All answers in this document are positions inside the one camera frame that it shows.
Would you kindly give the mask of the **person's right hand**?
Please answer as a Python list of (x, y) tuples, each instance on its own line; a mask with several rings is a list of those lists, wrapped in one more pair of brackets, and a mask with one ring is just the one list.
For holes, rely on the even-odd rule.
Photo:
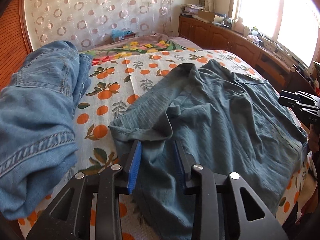
[(312, 153), (316, 153), (319, 151), (319, 129), (313, 124), (310, 124), (308, 147)]

